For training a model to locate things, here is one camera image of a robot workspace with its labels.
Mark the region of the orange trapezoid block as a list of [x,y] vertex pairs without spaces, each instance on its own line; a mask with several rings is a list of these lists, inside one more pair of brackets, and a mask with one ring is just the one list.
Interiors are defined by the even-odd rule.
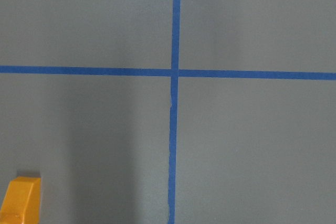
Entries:
[[1,223],[38,224],[40,200],[40,177],[20,176],[13,179],[1,206]]

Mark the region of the blue tape grid lines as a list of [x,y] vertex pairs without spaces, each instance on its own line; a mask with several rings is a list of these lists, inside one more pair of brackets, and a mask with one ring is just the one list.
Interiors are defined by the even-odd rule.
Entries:
[[238,79],[284,79],[284,80],[324,80],[334,81],[334,72],[297,71],[248,71],[248,70],[201,70],[181,69],[180,56],[180,16],[181,0],[172,4],[171,67],[157,68],[99,68],[99,67],[56,67],[56,66],[1,66],[1,73],[15,74],[68,74],[85,76],[141,76],[170,78],[170,129],[169,129],[169,179],[168,179],[168,223],[175,223],[176,197],[176,149],[177,112],[179,104],[180,77],[187,78],[238,78]]

